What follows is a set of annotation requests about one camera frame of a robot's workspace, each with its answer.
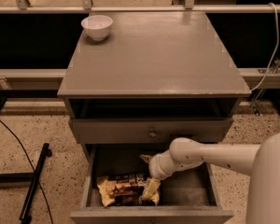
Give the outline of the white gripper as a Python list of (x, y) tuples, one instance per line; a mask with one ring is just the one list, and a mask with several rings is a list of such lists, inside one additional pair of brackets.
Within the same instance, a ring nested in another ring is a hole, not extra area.
[(165, 180), (175, 172), (183, 171), (184, 164), (176, 162), (170, 155), (170, 151), (164, 151), (153, 157), (142, 154), (140, 158), (148, 163), (149, 173), (153, 178), (148, 178), (145, 184), (142, 199), (144, 201), (158, 202), (160, 200), (160, 180)]

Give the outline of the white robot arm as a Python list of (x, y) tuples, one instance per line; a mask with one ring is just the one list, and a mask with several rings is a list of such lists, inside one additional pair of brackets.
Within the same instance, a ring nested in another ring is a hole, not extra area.
[(208, 163), (250, 177), (246, 224), (280, 224), (280, 133), (260, 145), (208, 145), (179, 137), (166, 151), (144, 158), (150, 174), (145, 200), (162, 180)]

